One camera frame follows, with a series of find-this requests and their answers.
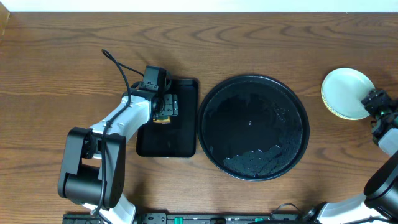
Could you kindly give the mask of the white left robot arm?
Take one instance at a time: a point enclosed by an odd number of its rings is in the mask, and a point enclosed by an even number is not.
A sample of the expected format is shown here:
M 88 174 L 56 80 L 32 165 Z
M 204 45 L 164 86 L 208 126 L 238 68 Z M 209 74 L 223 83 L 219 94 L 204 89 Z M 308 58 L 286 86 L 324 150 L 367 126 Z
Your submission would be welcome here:
M 178 114 L 178 96 L 129 90 L 107 117 L 72 128 L 66 139 L 58 194 L 105 223 L 133 223 L 135 206 L 123 195 L 126 144 L 144 124 Z

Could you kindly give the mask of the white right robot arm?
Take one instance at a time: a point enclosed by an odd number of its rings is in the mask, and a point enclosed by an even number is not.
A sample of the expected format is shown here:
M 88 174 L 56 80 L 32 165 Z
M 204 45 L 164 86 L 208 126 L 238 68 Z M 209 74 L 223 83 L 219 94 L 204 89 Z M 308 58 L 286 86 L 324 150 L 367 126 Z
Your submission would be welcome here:
M 373 142 L 389 159 L 368 180 L 361 195 L 335 203 L 323 202 L 302 220 L 309 223 L 397 223 L 397 100 L 373 90 L 362 101 L 374 118 Z

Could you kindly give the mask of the green yellow sponge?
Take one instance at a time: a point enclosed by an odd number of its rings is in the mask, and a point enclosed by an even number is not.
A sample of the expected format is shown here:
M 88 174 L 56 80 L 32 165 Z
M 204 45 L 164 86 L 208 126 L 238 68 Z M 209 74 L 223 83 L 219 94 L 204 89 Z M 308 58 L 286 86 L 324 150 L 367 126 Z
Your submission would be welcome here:
M 157 124 L 170 124 L 171 119 L 170 116 L 159 116 L 158 118 L 153 119 L 153 122 Z

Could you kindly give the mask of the light green plate front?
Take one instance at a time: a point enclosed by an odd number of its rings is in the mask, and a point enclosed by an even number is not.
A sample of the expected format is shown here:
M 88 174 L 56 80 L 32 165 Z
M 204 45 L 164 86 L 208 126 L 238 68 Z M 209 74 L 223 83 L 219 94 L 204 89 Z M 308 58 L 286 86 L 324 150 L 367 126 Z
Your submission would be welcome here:
M 349 97 L 361 100 L 371 90 L 375 90 L 373 82 L 363 73 L 352 68 L 337 68 L 331 71 L 323 80 L 321 85 L 322 93 L 331 101 L 334 96 L 339 101 L 348 100 Z

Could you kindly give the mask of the yellow plate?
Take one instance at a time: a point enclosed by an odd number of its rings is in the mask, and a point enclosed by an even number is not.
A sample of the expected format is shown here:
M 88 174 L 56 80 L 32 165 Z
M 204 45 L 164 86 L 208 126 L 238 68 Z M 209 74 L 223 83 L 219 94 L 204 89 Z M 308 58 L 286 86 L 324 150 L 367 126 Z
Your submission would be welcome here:
M 328 97 L 322 93 L 322 100 L 326 108 L 339 118 L 355 121 L 369 116 L 369 113 L 364 109 L 364 106 L 360 105 L 358 99 L 349 97 L 348 100 L 339 101 L 339 98 L 335 99 L 333 96 L 332 100 L 329 101 Z

